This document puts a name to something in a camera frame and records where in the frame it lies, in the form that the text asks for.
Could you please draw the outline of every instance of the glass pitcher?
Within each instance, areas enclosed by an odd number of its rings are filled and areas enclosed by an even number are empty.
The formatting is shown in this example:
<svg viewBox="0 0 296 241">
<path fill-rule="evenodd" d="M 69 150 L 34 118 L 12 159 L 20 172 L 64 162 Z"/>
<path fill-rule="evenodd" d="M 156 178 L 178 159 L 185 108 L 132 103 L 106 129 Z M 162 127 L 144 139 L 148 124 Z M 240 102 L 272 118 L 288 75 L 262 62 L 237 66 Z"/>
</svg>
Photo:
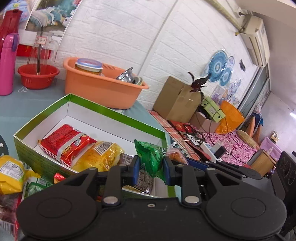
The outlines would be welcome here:
<svg viewBox="0 0 296 241">
<path fill-rule="evenodd" d="M 35 43 L 27 61 L 27 64 L 32 65 L 34 71 L 36 70 L 37 75 L 44 73 L 46 66 L 55 62 L 59 43 L 52 36 L 52 33 L 37 32 Z"/>
</svg>

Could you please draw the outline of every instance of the air conditioner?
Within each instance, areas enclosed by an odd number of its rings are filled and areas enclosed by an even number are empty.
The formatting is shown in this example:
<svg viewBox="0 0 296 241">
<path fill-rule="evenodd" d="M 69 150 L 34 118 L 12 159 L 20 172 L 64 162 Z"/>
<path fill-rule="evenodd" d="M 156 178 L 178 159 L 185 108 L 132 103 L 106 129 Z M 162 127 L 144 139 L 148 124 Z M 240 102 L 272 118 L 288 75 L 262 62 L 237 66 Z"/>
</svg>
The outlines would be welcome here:
<svg viewBox="0 0 296 241">
<path fill-rule="evenodd" d="M 263 20 L 247 14 L 240 33 L 253 63 L 258 67 L 265 67 L 270 53 Z"/>
</svg>

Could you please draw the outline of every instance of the power strip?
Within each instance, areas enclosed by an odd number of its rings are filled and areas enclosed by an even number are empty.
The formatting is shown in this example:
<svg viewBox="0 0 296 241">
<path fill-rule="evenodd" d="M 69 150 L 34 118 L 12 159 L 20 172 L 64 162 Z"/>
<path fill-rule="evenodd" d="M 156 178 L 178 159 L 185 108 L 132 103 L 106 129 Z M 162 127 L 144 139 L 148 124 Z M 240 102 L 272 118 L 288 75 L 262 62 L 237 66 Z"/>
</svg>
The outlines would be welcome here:
<svg viewBox="0 0 296 241">
<path fill-rule="evenodd" d="M 211 162 L 216 162 L 217 160 L 222 161 L 221 158 L 216 158 L 215 156 L 215 152 L 213 151 L 212 147 L 210 146 L 209 143 L 207 142 L 203 142 L 200 147 L 202 148 L 202 150 L 207 153 L 210 157 L 211 157 Z"/>
</svg>

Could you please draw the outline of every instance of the blue plastic lid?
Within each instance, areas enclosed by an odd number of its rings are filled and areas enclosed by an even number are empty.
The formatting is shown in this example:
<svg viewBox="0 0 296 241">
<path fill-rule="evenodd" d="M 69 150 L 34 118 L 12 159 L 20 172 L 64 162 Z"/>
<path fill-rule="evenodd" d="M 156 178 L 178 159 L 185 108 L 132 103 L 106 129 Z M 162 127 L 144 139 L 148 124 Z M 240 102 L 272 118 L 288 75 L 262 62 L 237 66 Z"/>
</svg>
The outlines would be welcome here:
<svg viewBox="0 0 296 241">
<path fill-rule="evenodd" d="M 103 64 L 101 62 L 89 58 L 79 58 L 77 60 L 77 64 L 96 69 L 103 68 Z"/>
</svg>

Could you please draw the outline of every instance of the red thermos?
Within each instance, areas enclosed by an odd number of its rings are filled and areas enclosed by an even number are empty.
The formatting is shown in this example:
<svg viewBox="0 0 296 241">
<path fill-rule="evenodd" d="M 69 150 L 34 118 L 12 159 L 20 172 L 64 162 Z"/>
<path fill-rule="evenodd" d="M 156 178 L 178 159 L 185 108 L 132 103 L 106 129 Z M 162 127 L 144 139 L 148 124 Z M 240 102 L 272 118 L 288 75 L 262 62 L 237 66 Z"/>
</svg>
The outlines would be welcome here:
<svg viewBox="0 0 296 241">
<path fill-rule="evenodd" d="M 22 11 L 18 9 L 10 10 L 5 13 L 3 22 L 0 27 L 0 56 L 6 36 L 11 33 L 18 33 L 18 25 L 21 15 Z"/>
</svg>

